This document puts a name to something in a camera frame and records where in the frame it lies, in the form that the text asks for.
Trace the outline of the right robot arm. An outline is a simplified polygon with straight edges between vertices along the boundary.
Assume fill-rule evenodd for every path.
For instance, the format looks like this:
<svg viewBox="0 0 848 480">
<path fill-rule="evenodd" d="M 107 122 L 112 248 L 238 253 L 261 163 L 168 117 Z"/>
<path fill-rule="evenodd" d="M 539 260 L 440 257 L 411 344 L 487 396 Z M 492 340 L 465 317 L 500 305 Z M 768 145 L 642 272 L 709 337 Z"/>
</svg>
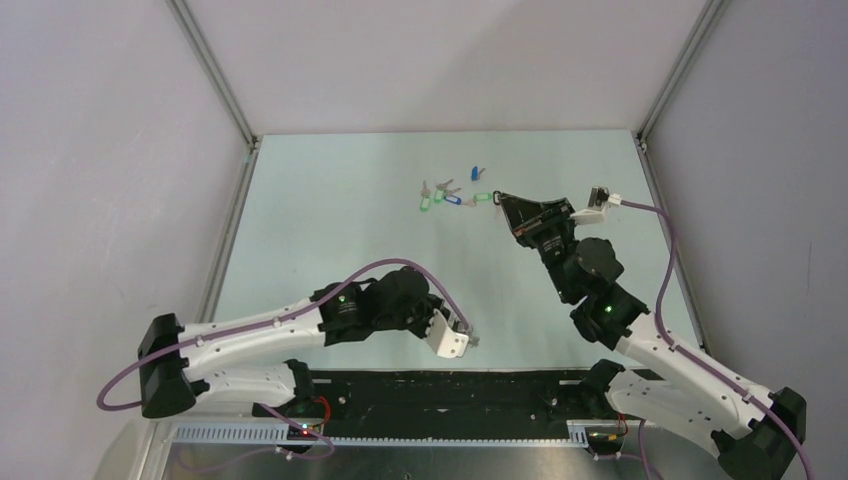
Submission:
<svg viewBox="0 0 848 480">
<path fill-rule="evenodd" d="M 628 207 L 628 200 L 596 187 L 582 210 L 564 198 L 534 201 L 500 191 L 494 201 L 517 243 L 539 254 L 580 336 L 655 374 L 650 381 L 597 362 L 580 392 L 589 415 L 615 410 L 653 423 L 709 453 L 734 479 L 780 479 L 794 461 L 814 477 L 803 446 L 804 397 L 748 381 L 681 339 L 660 304 L 648 306 L 620 285 L 624 268 L 608 240 L 576 237 L 578 227 L 604 221 L 610 207 Z"/>
</svg>

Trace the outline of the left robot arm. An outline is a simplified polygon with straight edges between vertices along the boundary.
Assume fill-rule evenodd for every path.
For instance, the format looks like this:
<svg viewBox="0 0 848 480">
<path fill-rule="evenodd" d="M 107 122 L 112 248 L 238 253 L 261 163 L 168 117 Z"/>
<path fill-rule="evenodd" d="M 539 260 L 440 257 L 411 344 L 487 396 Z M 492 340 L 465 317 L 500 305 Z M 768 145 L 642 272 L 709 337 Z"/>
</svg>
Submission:
<svg viewBox="0 0 848 480">
<path fill-rule="evenodd" d="M 154 318 L 138 348 L 141 413 L 158 419 L 204 401 L 250 402 L 304 416 L 316 403 L 305 363 L 260 367 L 255 360 L 303 348 L 366 340 L 382 331 L 408 331 L 439 355 L 460 354 L 463 340 L 440 343 L 461 325 L 445 300 L 411 267 L 382 278 L 333 283 L 308 298 L 226 324 L 182 325 L 175 314 Z"/>
</svg>

